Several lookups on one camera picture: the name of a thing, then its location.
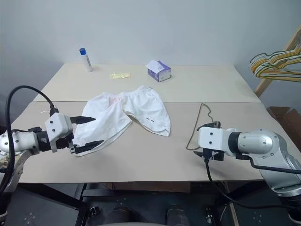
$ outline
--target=tissue box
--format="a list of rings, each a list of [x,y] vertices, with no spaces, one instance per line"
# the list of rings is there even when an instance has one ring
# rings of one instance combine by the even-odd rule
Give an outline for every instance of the tissue box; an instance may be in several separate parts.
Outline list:
[[[164,81],[171,77],[171,68],[161,61],[150,61],[147,65],[147,73],[158,82]]]

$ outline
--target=metal frame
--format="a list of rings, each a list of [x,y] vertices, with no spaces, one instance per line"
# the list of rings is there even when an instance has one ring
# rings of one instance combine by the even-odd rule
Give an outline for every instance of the metal frame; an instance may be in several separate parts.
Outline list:
[[[83,201],[84,197],[102,197],[104,199],[116,199],[118,196],[129,196],[129,195],[163,195],[163,194],[179,194],[174,192],[150,192],[150,191],[129,191],[129,190],[118,190],[113,191],[110,189],[87,189],[86,184],[78,184],[75,197],[71,197],[62,192],[59,192],[47,185],[44,184],[29,184],[29,183],[19,183],[18,186],[26,191],[37,194],[42,198],[56,202],[58,204],[74,208],[78,210],[78,216],[75,226],[85,226],[86,221],[89,217],[89,209],[87,204]],[[251,194],[259,192],[265,188],[268,188],[265,181],[250,181],[245,185],[237,188],[236,190],[228,193],[230,197],[236,200],[240,200],[244,197],[247,197]],[[214,189],[210,188],[210,183],[206,182],[191,182],[191,193],[190,194],[208,194],[208,192]],[[212,215],[212,225],[221,226],[220,214],[218,209],[225,205],[229,204],[229,201],[222,197],[218,197],[215,200],[215,205],[208,207]]]

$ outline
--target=hanger rack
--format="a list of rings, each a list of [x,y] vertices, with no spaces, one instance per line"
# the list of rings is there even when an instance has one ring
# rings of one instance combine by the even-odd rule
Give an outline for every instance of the hanger rack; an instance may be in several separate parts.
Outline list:
[[[301,35],[301,25],[295,32],[294,36],[291,38],[291,40],[286,45],[285,51],[293,50],[297,43],[298,43],[298,37]],[[272,79],[261,79],[260,83],[255,89],[255,94],[260,97],[261,94],[266,90],[266,88],[271,84],[273,80]]]

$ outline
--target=blue bottle cap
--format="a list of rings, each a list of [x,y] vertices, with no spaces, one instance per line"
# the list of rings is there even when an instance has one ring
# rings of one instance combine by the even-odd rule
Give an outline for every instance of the blue bottle cap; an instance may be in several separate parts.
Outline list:
[[[81,55],[85,55],[86,54],[85,48],[80,48],[79,51],[80,51]]]

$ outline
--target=table surface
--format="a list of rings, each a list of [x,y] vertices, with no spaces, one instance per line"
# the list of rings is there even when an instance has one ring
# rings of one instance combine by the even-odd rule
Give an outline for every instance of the table surface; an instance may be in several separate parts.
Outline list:
[[[61,113],[81,115],[85,102],[55,102]],[[270,117],[262,103],[207,103],[214,120],[224,129],[235,127],[251,131],[264,127],[284,137],[289,152],[300,159],[299,151],[282,127]],[[84,183],[123,181],[207,181],[204,160],[185,149],[200,103],[165,103],[172,127],[169,137],[152,134],[137,122],[112,144],[100,151],[77,157],[68,149],[30,157],[20,182]],[[46,102],[32,102],[14,123],[14,129],[41,126],[49,117]],[[210,122],[203,108],[198,125]],[[197,145],[197,133],[191,146]],[[215,180],[259,180],[258,170],[248,161],[225,156],[225,161],[210,161]]]
[[[52,101],[88,101],[109,92],[133,91],[139,86],[154,88],[163,102],[256,102],[259,98],[232,65],[171,65],[172,78],[157,82],[144,65],[64,64],[42,90]],[[129,78],[111,79],[112,73],[130,73]],[[45,101],[37,96],[35,101]]]

